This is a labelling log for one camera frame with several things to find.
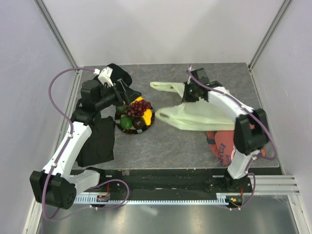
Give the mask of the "yellow pear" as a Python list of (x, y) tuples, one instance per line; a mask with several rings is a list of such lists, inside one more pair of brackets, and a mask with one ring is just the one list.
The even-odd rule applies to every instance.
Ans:
[(142, 118), (145, 122), (145, 124), (147, 126), (150, 126), (151, 125), (151, 122), (152, 122), (152, 116), (153, 116), (153, 113), (152, 113), (152, 110), (151, 109), (146, 109)]

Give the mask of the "purple grape bunch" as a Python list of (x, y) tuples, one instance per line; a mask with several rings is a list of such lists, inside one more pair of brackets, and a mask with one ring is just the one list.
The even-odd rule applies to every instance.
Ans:
[(143, 116), (146, 109), (151, 109), (151, 103), (144, 100), (141, 100), (136, 103), (131, 103), (128, 105), (127, 115), (130, 117), (141, 117)]

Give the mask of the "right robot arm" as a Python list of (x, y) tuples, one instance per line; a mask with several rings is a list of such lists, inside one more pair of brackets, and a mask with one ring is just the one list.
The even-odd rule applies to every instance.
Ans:
[(232, 96), (218, 81), (210, 81), (203, 68), (187, 68), (188, 80), (184, 83), (183, 101), (204, 100), (222, 110), (234, 122), (235, 153), (228, 166), (229, 176), (223, 186), (229, 192), (241, 186), (240, 178), (248, 173), (249, 166), (262, 147), (269, 141), (266, 112), (253, 109)]

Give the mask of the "light green plastic bag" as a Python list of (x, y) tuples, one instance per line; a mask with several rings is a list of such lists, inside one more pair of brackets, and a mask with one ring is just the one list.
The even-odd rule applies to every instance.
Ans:
[(232, 131), (234, 122), (217, 106), (200, 99), (159, 108), (155, 117), (175, 128), (186, 131)]

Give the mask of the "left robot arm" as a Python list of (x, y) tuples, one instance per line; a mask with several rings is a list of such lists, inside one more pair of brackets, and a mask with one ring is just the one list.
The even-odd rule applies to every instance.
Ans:
[(43, 206), (69, 209), (77, 195), (93, 188), (105, 190), (106, 178), (95, 170), (85, 170), (74, 177), (72, 167), (83, 145), (100, 122), (100, 112), (111, 106), (122, 106), (135, 101), (142, 94), (119, 79), (112, 86), (107, 82), (88, 80), (82, 84), (81, 98), (69, 118), (69, 128), (50, 161), (30, 175), (31, 187), (37, 202)]

